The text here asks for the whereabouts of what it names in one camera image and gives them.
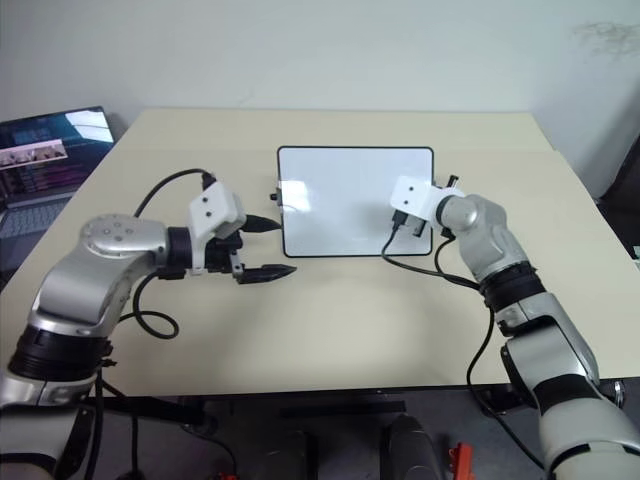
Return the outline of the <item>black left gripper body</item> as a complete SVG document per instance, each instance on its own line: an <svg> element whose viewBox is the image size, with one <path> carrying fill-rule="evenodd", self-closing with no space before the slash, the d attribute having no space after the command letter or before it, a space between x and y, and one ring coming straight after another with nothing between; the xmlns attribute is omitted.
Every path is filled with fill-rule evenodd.
<svg viewBox="0 0 640 480"><path fill-rule="evenodd" d="M240 231L224 239L212 238L205 248L205 269L209 273L241 275L244 272L244 266L239 257L239 250L242 247Z"/></svg>

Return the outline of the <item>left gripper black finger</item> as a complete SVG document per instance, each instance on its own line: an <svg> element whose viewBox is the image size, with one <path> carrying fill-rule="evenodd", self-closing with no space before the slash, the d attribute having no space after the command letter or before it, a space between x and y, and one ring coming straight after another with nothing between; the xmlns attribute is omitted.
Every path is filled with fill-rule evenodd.
<svg viewBox="0 0 640 480"><path fill-rule="evenodd" d="M285 264L264 264L256 268L246 268L244 264L233 268L233 278L240 285L269 283L297 271L295 266Z"/></svg>
<svg viewBox="0 0 640 480"><path fill-rule="evenodd" d="M281 225L277 221L257 215L247 215L242 226L242 231L246 233L265 233L280 229Z"/></svg>

